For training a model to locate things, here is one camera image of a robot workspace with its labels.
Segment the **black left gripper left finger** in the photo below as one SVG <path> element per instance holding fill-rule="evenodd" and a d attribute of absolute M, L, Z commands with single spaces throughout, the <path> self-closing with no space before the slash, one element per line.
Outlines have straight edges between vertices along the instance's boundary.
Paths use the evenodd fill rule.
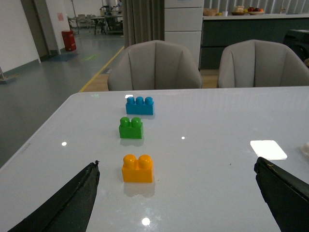
<path fill-rule="evenodd" d="M 83 168 L 11 232 L 85 232 L 94 207 L 99 161 Z"/>

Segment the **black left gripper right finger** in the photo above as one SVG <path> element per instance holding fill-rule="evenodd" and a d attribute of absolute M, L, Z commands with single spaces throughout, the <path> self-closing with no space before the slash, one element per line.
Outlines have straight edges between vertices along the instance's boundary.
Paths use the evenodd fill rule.
<path fill-rule="evenodd" d="M 309 185 L 259 157 L 254 165 L 256 181 L 282 232 L 309 230 Z"/>

